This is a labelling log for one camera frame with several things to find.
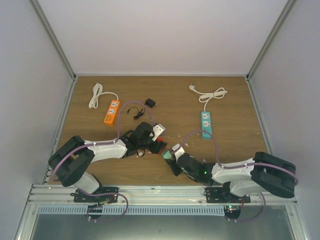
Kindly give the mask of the red cube socket adapter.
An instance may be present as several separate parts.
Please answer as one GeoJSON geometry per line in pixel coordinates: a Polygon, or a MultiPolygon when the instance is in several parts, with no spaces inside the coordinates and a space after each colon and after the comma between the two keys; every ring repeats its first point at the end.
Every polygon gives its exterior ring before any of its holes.
{"type": "Polygon", "coordinates": [[[163,141],[161,137],[158,137],[155,143],[156,143],[156,150],[158,152],[161,152],[167,146],[167,143],[163,141]]]}

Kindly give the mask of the green plug adapter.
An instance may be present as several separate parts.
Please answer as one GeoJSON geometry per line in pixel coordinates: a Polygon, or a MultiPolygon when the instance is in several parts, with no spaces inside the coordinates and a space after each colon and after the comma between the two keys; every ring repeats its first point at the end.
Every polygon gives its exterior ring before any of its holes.
{"type": "Polygon", "coordinates": [[[170,160],[172,158],[172,153],[170,150],[166,149],[163,153],[162,153],[162,157],[165,160],[170,160]]]}

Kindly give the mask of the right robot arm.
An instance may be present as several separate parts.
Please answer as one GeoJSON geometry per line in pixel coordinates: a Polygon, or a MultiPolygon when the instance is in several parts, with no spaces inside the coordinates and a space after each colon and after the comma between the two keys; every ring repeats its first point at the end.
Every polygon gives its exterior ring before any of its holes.
{"type": "Polygon", "coordinates": [[[226,164],[201,163],[184,151],[164,153],[163,158],[175,176],[183,173],[207,187],[227,184],[221,190],[221,196],[228,203],[258,192],[269,192],[285,199],[295,196],[296,166],[265,152],[256,152],[253,158],[226,164]]]}

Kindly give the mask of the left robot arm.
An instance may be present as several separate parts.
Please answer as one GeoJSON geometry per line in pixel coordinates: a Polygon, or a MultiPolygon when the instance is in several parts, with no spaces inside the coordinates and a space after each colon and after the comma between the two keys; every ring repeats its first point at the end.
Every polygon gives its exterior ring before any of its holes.
{"type": "Polygon", "coordinates": [[[103,197],[104,187],[100,181],[87,172],[93,162],[106,159],[123,159],[133,155],[159,154],[167,145],[160,140],[166,129],[161,124],[150,125],[140,123],[135,130],[129,130],[124,135],[113,140],[85,141],[76,135],[70,138],[48,160],[57,177],[64,187],[74,186],[85,192],[92,202],[98,202],[103,197]]]}

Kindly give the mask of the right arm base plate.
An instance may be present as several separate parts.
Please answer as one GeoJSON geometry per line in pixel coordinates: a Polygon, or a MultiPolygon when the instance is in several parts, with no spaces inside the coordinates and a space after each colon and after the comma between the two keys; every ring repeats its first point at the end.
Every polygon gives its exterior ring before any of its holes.
{"type": "Polygon", "coordinates": [[[207,203],[242,204],[251,202],[250,196],[237,196],[231,193],[230,185],[226,183],[222,186],[205,187],[203,194],[207,203]]]}

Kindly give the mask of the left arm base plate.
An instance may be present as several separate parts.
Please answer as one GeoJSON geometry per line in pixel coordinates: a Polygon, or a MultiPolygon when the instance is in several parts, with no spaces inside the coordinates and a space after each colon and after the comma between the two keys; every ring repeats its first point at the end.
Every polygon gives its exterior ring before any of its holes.
{"type": "Polygon", "coordinates": [[[96,204],[111,204],[118,201],[116,193],[118,193],[119,188],[114,186],[103,186],[100,187],[93,196],[87,195],[77,189],[75,192],[71,193],[70,196],[73,197],[75,203],[96,203],[96,204]]]}

